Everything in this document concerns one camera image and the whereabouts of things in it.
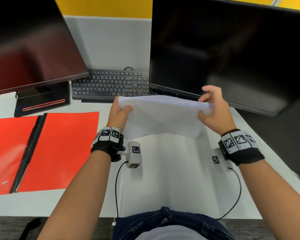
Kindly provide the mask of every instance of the red folder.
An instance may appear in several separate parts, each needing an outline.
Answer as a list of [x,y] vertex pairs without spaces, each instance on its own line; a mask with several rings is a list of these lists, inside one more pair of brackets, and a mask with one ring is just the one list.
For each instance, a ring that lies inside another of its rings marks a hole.
[[48,113],[17,192],[66,188],[90,155],[99,113]]
[[12,187],[37,118],[0,119],[0,195],[8,194]]

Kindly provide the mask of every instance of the jeans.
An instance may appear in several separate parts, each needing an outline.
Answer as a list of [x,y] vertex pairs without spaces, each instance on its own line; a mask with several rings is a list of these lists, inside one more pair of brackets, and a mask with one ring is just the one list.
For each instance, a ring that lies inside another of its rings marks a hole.
[[118,218],[112,240],[134,240],[141,233],[157,227],[180,225],[190,228],[208,240],[234,240],[216,219],[202,214],[179,212],[163,206],[160,210]]

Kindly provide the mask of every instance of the monitor stand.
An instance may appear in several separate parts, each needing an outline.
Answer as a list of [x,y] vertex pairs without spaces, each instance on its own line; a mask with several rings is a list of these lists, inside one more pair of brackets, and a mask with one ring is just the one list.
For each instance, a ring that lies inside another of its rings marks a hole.
[[29,88],[16,92],[15,117],[21,117],[70,104],[69,82]]

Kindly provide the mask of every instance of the white paper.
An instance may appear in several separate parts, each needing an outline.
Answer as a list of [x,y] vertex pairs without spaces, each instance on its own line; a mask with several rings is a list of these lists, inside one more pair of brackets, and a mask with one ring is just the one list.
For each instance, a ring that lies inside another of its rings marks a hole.
[[210,114],[212,109],[210,103],[164,95],[119,97],[119,105],[133,107],[123,132],[128,140],[158,133],[196,138],[204,128],[198,112]]

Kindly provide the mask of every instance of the black keyboard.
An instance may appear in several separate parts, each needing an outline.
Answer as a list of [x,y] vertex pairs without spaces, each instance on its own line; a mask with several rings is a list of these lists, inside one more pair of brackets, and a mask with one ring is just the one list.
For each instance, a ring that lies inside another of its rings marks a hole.
[[137,97],[155,93],[149,86],[149,72],[89,70],[90,77],[71,81],[74,100],[113,101],[115,96]]

